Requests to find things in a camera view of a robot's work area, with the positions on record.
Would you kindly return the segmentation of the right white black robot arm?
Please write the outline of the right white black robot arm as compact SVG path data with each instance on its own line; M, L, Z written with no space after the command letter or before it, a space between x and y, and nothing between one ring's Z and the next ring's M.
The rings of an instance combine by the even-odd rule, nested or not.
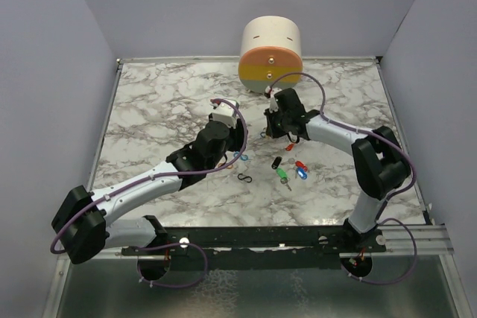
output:
M386 201L411 176L391 128L359 129L326 119L316 109L306 111L294 89L265 90L270 99L264 115L266 134L273 139L296 136L297 140L327 144L351 155L361 192L351 215L344 221L342 242L352 252L367 246L376 229Z

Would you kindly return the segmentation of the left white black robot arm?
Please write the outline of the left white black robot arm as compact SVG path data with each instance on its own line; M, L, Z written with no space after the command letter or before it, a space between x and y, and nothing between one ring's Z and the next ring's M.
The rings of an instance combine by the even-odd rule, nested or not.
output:
M51 222L56 234L51 252L67 254L73 264L88 261L106 247L112 237L107 229L118 219L151 200L182 191L223 170L219 162L225 153L243 151L246 141L244 119L237 119L234 127L209 120L193 142L146 173L95 193L83 185L72 188Z

